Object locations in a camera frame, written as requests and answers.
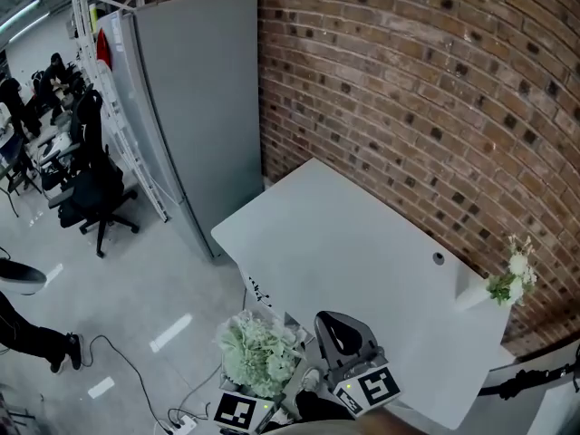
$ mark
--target gray concrete floor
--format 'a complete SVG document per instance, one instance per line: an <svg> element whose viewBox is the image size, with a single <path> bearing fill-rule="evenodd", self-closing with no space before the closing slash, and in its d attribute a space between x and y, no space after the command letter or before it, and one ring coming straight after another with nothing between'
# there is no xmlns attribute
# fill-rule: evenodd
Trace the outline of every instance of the gray concrete floor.
<svg viewBox="0 0 580 435"><path fill-rule="evenodd" d="M105 334L140 370L153 409L165 419L169 407L177 407L219 366L216 327L242 307L244 287L236 266L225 260L217 266L192 253L142 194L119 213L140 225L140 233L108 227L104 259L95 255L96 228L86 236L77 227L61 228L56 210L49 210L35 190L14 195L14 206L19 218L0 195L0 247L46 274L62 265L38 294L9 295L16 310L33 324L82 334L86 345ZM184 314L191 314L191 323L154 353L150 342ZM107 343L96 342L93 351L93 367L76 372L69 363L60 375L42 359L11 351L0 356L0 383L16 388L54 434L152 433L154 420L137 375ZM107 377L114 387L91 398L87 391ZM218 394L218 378L184 407L203 412ZM218 433L211 422L195 430L210 432Z"/></svg>

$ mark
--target person in black clothing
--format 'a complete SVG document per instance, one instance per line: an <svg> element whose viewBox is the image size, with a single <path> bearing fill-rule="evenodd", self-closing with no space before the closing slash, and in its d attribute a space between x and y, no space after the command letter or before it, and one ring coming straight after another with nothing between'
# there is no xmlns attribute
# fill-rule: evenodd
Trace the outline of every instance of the person in black clothing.
<svg viewBox="0 0 580 435"><path fill-rule="evenodd" d="M66 70L64 69L61 55L54 53L53 56L51 56L51 65L46 68L43 78L40 80L39 88L39 96L41 100L53 109L53 117L51 118L52 125L54 125L56 117L63 112L61 100L54 93L54 87L63 90L68 89L69 86L67 84L61 83L65 74Z"/></svg>
<svg viewBox="0 0 580 435"><path fill-rule="evenodd" d="M0 292L0 343L19 353L46 359L51 371L59 373L68 354L72 367L81 369L81 341L78 335L63 335L51 329L29 324Z"/></svg>
<svg viewBox="0 0 580 435"><path fill-rule="evenodd" d="M20 98L20 83L12 77L7 77L4 72L0 72L0 102L6 105L10 111L12 119L12 126L16 133L21 135L24 143L28 142L24 130L24 126L35 137L40 135L41 123L29 110L26 109L22 98Z"/></svg>

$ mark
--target flower bouquet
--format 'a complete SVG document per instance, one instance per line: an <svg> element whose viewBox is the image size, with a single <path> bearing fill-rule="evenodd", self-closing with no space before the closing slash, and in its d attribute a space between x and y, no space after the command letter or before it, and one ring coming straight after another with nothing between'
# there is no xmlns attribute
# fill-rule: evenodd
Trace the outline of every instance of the flower bouquet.
<svg viewBox="0 0 580 435"><path fill-rule="evenodd" d="M227 377L262 398L282 392L303 356L298 348L305 337L299 327L286 327L277 318L266 321L250 311L242 311L217 329Z"/></svg>
<svg viewBox="0 0 580 435"><path fill-rule="evenodd" d="M536 273L529 265L527 258L534 252L532 242L528 237L523 246L518 246L516 237L509 238L509 267L504 275L492 275L488 280L488 292L498 305L522 305L524 293L531 292L537 281Z"/></svg>

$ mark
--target gray door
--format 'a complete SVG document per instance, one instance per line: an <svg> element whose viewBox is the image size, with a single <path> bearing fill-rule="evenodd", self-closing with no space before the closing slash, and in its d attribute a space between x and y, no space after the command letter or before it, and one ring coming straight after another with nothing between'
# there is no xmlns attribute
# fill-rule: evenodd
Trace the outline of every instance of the gray door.
<svg viewBox="0 0 580 435"><path fill-rule="evenodd" d="M173 0L136 21L161 133L215 256L211 229L263 189L257 0Z"/></svg>

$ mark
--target white wall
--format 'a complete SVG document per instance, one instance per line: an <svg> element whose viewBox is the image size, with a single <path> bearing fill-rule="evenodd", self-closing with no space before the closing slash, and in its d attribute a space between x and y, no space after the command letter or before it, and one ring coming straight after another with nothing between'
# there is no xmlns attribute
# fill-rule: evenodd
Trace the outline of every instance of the white wall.
<svg viewBox="0 0 580 435"><path fill-rule="evenodd" d="M77 46L66 30L68 18L68 10L48 16L6 46L10 73L21 84L28 83L36 71L45 70L53 53L61 54L64 65L75 61Z"/></svg>

